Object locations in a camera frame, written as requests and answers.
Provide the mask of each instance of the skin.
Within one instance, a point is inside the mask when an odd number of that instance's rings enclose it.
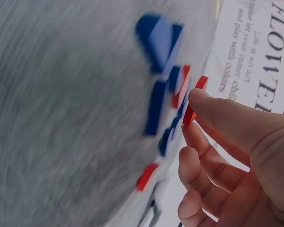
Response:
[[[178,216],[184,226],[284,227],[284,115],[199,89],[190,92],[189,104],[203,130],[250,171],[222,158],[198,125],[183,126],[187,147],[179,154],[179,177],[188,192]]]

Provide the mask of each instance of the finger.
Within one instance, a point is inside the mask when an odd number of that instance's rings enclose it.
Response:
[[[201,207],[201,196],[196,191],[188,192],[178,208],[178,216],[185,227],[214,227],[214,222]]]
[[[196,190],[201,195],[202,207],[216,216],[221,214],[221,208],[229,193],[214,185],[201,168],[199,155],[193,148],[183,148],[179,155],[179,177],[188,191]]]
[[[227,192],[232,192],[246,172],[230,165],[222,158],[216,149],[210,145],[198,125],[193,123],[190,127],[183,126],[183,134],[187,145],[196,149],[201,166],[212,182]],[[191,154],[184,151],[181,155],[189,156]]]
[[[256,111],[228,99],[211,98],[200,89],[189,93],[189,104],[204,124],[243,151],[267,149],[266,139],[283,136],[284,115]]]
[[[261,214],[256,210],[257,204],[268,204],[268,199],[261,200],[264,194],[254,173],[248,173],[240,186],[231,194],[225,202],[223,214],[220,216],[218,227],[225,226],[250,226],[248,219],[253,213]]]
[[[216,141],[229,155],[231,155],[234,159],[238,160],[242,164],[246,165],[250,168],[250,157],[247,153],[242,151],[236,145],[231,143],[228,139],[222,136],[216,130],[209,128],[205,125],[200,118],[196,119],[201,128],[214,140]]]

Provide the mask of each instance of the gray table surface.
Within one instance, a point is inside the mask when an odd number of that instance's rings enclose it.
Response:
[[[130,196],[159,140],[134,36],[150,11],[185,25],[195,83],[214,0],[0,0],[0,227],[101,227]]]

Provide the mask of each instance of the fingernail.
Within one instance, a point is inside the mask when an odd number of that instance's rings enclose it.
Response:
[[[201,89],[194,88],[189,92],[190,100],[210,98],[211,96]]]

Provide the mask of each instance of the game piece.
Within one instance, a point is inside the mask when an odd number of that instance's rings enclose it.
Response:
[[[183,27],[166,17],[146,14],[137,23],[136,33],[151,61],[152,71],[169,74],[183,41]]]
[[[182,88],[180,91],[173,96],[173,107],[176,109],[179,109],[181,107],[181,104],[185,98],[185,95],[187,93],[187,90],[190,86],[190,69],[191,67],[189,65],[185,65],[183,67],[183,74],[182,77],[184,78],[184,82],[182,85]]]
[[[174,129],[172,133],[172,137],[171,137],[172,140],[174,140],[174,138],[178,134],[178,131],[180,130],[181,125],[182,125],[181,116],[177,115],[174,121],[172,122],[172,127]]]
[[[186,110],[187,106],[188,106],[188,91],[186,92],[185,97],[183,99],[183,102],[182,102],[182,104],[181,104],[181,106],[180,106],[180,108],[178,110],[177,116],[179,118],[183,118],[184,117],[185,110]]]
[[[199,79],[199,81],[196,85],[196,88],[199,88],[199,89],[202,89],[203,91],[205,91],[207,84],[208,84],[208,77],[202,76]],[[195,112],[191,109],[190,105],[188,105],[186,112],[185,112],[185,115],[184,115],[183,124],[190,126],[191,123],[195,120],[196,117],[197,116],[196,116]]]
[[[159,151],[162,157],[167,157],[168,156],[168,148],[169,144],[172,141],[172,136],[174,134],[175,128],[171,126],[170,128],[166,129],[164,131],[164,134],[158,144]]]
[[[144,192],[147,189],[148,184],[154,177],[158,168],[159,168],[159,165],[156,163],[151,164],[150,166],[146,168],[146,170],[144,171],[142,177],[140,178],[138,182],[137,190],[139,192]]]
[[[168,85],[167,81],[159,80],[154,85],[145,129],[146,135],[155,136],[158,133],[162,112],[166,103]]]
[[[178,94],[184,83],[183,68],[174,66],[169,76],[169,92]]]

